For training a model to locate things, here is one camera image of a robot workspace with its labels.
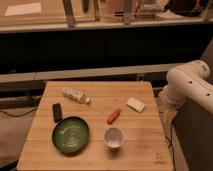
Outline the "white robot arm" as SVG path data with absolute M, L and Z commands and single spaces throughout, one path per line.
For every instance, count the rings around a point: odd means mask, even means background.
M 202 60 L 178 65 L 167 72 L 167 85 L 160 97 L 166 106 L 175 109 L 190 98 L 213 114 L 213 85 L 206 81 L 209 75 L 209 66 Z

